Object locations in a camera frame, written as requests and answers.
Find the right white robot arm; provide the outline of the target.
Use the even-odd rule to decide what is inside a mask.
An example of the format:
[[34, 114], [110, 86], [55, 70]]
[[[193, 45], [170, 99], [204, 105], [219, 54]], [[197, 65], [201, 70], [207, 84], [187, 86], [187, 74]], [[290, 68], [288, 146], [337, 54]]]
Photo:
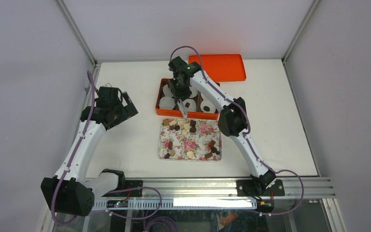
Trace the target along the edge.
[[265, 164], [250, 135], [250, 123], [243, 98], [234, 98], [223, 91], [197, 62], [186, 63], [182, 58], [171, 58], [168, 64], [173, 78], [169, 88], [174, 101], [186, 115], [185, 101], [194, 88], [219, 112], [218, 128], [240, 150], [250, 170], [254, 192], [265, 196], [272, 190], [276, 174]]

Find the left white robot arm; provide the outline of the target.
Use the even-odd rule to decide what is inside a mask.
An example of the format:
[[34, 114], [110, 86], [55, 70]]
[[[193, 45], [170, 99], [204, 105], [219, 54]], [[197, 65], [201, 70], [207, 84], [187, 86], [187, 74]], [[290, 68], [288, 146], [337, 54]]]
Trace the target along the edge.
[[92, 105], [81, 113], [78, 133], [63, 164], [53, 177], [45, 177], [41, 190], [53, 214], [87, 216], [95, 200], [108, 192], [125, 193], [123, 171], [104, 169], [99, 176], [86, 180], [96, 147], [106, 131], [135, 116], [138, 111], [127, 92], [117, 87], [100, 87]]

